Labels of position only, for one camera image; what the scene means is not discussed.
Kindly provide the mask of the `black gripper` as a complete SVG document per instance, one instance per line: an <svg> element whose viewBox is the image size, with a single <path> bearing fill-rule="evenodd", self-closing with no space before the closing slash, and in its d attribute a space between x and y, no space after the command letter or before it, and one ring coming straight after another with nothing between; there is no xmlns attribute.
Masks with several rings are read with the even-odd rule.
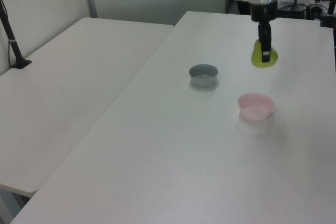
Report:
<svg viewBox="0 0 336 224"><path fill-rule="evenodd" d="M270 61L271 26L270 21L278 16L278 1L268 4L251 4L251 19L258 24L258 40L261 43L262 62Z"/></svg>

